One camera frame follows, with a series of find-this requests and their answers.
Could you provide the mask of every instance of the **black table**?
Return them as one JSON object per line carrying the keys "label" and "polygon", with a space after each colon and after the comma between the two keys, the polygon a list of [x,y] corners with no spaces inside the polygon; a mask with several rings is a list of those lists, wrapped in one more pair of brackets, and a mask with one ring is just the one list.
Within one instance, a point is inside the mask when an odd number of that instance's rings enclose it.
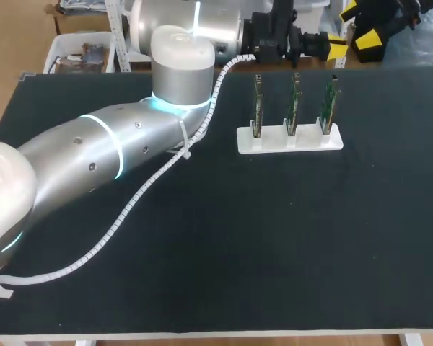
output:
{"label": "black table", "polygon": [[[148,190],[82,269],[0,301],[0,335],[433,328],[433,68],[334,73],[342,151],[240,155],[253,75],[229,74],[191,159]],[[302,72],[301,123],[315,121],[331,74]],[[265,125],[285,116],[291,78],[263,74]],[[149,74],[27,77],[0,141],[20,146],[150,93]],[[39,223],[3,273],[37,275],[81,257],[169,158]]]}

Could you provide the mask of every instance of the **white holder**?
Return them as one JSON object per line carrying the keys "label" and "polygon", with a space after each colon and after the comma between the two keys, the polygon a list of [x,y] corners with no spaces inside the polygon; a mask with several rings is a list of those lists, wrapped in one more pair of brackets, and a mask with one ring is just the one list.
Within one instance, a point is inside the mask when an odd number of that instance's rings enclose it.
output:
{"label": "white holder", "polygon": [[332,124],[330,135],[323,135],[318,118],[316,124],[298,125],[296,135],[289,136],[284,119],[283,125],[263,126],[260,138],[253,137],[252,127],[238,128],[237,147],[241,154],[289,153],[341,150],[344,142],[337,124]]}

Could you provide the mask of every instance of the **led light ring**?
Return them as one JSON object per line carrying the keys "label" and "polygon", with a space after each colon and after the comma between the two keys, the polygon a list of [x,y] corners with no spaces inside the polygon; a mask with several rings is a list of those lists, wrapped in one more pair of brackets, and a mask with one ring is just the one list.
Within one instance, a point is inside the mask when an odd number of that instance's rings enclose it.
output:
{"label": "led light ring", "polygon": [[196,7],[194,9],[194,23],[193,23],[193,35],[197,35],[196,32],[198,30],[199,27],[199,14],[201,11],[201,2],[197,1],[196,2]]}
{"label": "led light ring", "polygon": [[119,160],[118,173],[114,178],[114,180],[116,180],[117,178],[120,177],[120,175],[123,172],[123,151],[122,151],[121,142],[118,140],[115,133],[110,129],[108,124],[106,124],[104,121],[102,121],[98,117],[95,117],[94,115],[90,115],[90,114],[81,115],[80,117],[85,117],[87,119],[94,120],[96,123],[100,124],[102,126],[102,128],[104,128],[109,133],[110,139],[112,140],[112,142],[115,146],[115,149],[117,149],[117,153],[118,153],[118,160]]}
{"label": "led light ring", "polygon": [[157,97],[154,94],[154,92],[152,92],[152,98],[153,99],[158,99],[158,100],[160,100],[160,102],[164,102],[167,105],[169,105],[171,107],[174,107],[174,108],[177,108],[179,110],[197,110],[198,108],[202,108],[204,106],[207,106],[210,103],[210,100],[211,100],[211,99],[208,99],[207,101],[199,103],[197,105],[174,105],[173,103],[169,103],[169,102],[165,101],[164,99],[160,99],[159,97]]}
{"label": "led light ring", "polygon": [[0,253],[5,252],[6,250],[8,250],[10,247],[12,247],[13,245],[15,245],[17,243],[17,241],[19,240],[19,238],[22,237],[22,234],[24,232],[19,233],[19,235],[16,237],[16,239],[14,241],[12,241],[11,243],[8,244],[7,247],[5,247],[3,250],[0,251]]}

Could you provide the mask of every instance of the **cable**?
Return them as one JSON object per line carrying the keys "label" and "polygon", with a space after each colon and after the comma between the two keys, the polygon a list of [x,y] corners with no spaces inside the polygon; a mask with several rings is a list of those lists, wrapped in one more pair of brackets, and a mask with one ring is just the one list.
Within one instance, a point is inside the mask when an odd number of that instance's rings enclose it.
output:
{"label": "cable", "polygon": [[[229,63],[227,63],[222,71],[220,72],[218,78],[216,79],[215,87],[213,94],[211,96],[209,111],[207,112],[207,116],[204,118],[204,121],[202,122],[201,127],[194,133],[193,137],[188,142],[188,147],[190,148],[193,146],[199,138],[205,133],[207,127],[209,126],[210,120],[213,117],[215,107],[217,105],[218,100],[218,94],[219,90],[221,88],[222,82],[224,77],[226,76],[227,72],[236,64],[242,61],[253,61],[255,60],[255,56],[250,55],[243,55],[243,56],[236,56],[233,58]],[[38,283],[46,283],[48,281],[52,281],[55,279],[62,278],[63,276],[66,276],[70,274],[71,272],[79,269],[84,264],[86,264],[88,261],[90,261],[111,239],[111,237],[114,235],[114,233],[118,230],[118,228],[121,226],[123,221],[125,220],[128,213],[130,213],[131,209],[135,206],[135,204],[138,202],[138,200],[141,198],[141,196],[152,186],[152,184],[155,183],[156,180],[158,180],[168,169],[170,169],[186,152],[186,148],[181,148],[161,169],[159,169],[155,174],[153,174],[141,187],[140,189],[134,194],[134,196],[130,199],[130,201],[127,203],[125,208],[121,211],[120,215],[117,217],[117,219],[114,221],[113,225],[109,228],[108,232],[104,235],[104,237],[101,238],[101,240],[98,241],[98,243],[88,251],[81,259],[77,260],[73,264],[69,265],[68,267],[65,267],[61,270],[50,272],[48,274],[42,274],[42,275],[36,275],[31,276],[28,278],[19,278],[9,275],[0,275],[0,285],[36,285]],[[12,294],[12,290],[5,290],[3,287],[0,286],[0,298],[10,298]]]}

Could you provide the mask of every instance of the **circuit board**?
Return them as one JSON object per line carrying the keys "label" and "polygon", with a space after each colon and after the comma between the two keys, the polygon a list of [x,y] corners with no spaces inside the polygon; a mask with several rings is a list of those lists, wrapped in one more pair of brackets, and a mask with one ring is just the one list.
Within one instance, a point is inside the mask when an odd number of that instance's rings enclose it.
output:
{"label": "circuit board", "polygon": [[320,114],[320,127],[323,131],[323,135],[331,134],[331,127],[333,119],[336,113],[336,100],[339,94],[337,89],[338,79],[337,76],[332,76],[332,81],[329,82],[325,90],[325,99],[323,103],[323,110]]}
{"label": "circuit board", "polygon": [[295,74],[292,77],[292,91],[291,91],[291,99],[289,103],[289,111],[287,114],[287,133],[289,136],[295,136],[297,131],[297,123],[298,123],[298,102],[302,92],[299,90],[300,87],[300,74]]}

